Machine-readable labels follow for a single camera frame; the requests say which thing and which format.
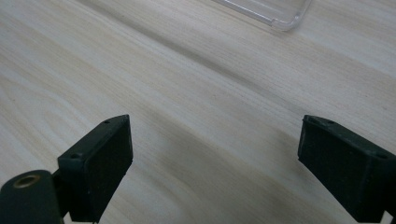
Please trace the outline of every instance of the clear plastic container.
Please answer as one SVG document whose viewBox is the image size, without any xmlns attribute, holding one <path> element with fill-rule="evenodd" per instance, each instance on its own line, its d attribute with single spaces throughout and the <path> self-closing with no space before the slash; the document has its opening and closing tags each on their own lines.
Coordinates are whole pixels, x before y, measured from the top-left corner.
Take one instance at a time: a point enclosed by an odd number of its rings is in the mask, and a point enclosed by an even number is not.
<svg viewBox="0 0 396 224">
<path fill-rule="evenodd" d="M 214 1 L 282 31 L 297 26 L 311 3 L 311 0 Z"/>
</svg>

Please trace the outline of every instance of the wooden table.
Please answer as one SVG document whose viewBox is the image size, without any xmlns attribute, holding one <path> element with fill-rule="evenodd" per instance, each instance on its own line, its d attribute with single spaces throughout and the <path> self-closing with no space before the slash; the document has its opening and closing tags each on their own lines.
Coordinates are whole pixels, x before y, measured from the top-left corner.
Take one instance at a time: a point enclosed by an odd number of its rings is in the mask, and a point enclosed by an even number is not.
<svg viewBox="0 0 396 224">
<path fill-rule="evenodd" d="M 392 0 L 313 1 L 287 33 L 211 0 L 1 1 L 0 184 L 129 114 L 101 223 L 355 223 L 297 161 L 302 118 L 396 153 L 395 71 Z"/>
</svg>

